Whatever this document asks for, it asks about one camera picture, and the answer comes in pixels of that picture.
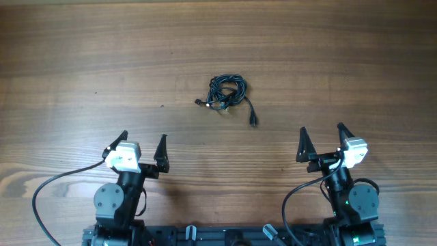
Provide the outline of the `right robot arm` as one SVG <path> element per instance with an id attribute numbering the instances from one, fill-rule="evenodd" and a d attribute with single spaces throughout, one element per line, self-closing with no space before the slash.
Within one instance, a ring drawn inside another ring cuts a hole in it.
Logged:
<path id="1" fill-rule="evenodd" d="M 305 127 L 300 129 L 296 161 L 308 163 L 307 171 L 321 172 L 333 216 L 322 228 L 329 245 L 386 245 L 378 219 L 379 186 L 367 178 L 353 179 L 350 169 L 363 161 L 367 142 L 354 136 L 343 123 L 337 125 L 340 147 L 318 154 Z"/>

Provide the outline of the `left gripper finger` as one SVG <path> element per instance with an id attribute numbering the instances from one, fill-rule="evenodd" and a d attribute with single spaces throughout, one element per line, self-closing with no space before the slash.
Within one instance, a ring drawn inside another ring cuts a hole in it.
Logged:
<path id="1" fill-rule="evenodd" d="M 117 145 L 121 142 L 121 141 L 126 141 L 128 138 L 128 131 L 124 130 L 117 139 L 115 139 L 112 143 L 110 143 L 104 150 L 102 153 L 102 158 L 106 159 L 109 155 L 109 153 L 113 150 L 116 149 Z"/>
<path id="2" fill-rule="evenodd" d="M 158 167 L 159 172 L 169 172 L 169 159 L 167 154 L 167 135 L 162 134 L 160 142 L 154 154 L 154 160 Z"/>

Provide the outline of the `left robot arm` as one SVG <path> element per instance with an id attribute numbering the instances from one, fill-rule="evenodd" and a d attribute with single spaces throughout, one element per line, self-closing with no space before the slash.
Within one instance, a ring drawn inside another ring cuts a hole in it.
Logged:
<path id="1" fill-rule="evenodd" d="M 145 179 L 157 179 L 169 171 L 167 136 L 163 134 L 154 154 L 155 164 L 140 163 L 141 147 L 128 140 L 128 131 L 104 149 L 102 158 L 118 179 L 102 185 L 94 195 L 96 224 L 83 230 L 82 245 L 155 245 L 155 238 L 143 220 L 137 219 L 145 210 L 137 212 L 139 200 L 146 196 Z"/>

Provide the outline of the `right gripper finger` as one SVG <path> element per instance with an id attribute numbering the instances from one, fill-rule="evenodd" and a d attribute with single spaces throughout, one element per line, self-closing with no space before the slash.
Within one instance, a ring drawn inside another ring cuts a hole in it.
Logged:
<path id="1" fill-rule="evenodd" d="M 300 128 L 299 145 L 296 154 L 296 162 L 303 163 L 312 161 L 316 156 L 316 150 L 312 144 L 311 138 L 303 126 Z"/>
<path id="2" fill-rule="evenodd" d="M 337 128 L 339 131 L 339 142 L 341 145 L 344 144 L 346 139 L 355 137 L 355 135 L 349 131 L 343 122 L 338 123 Z"/>

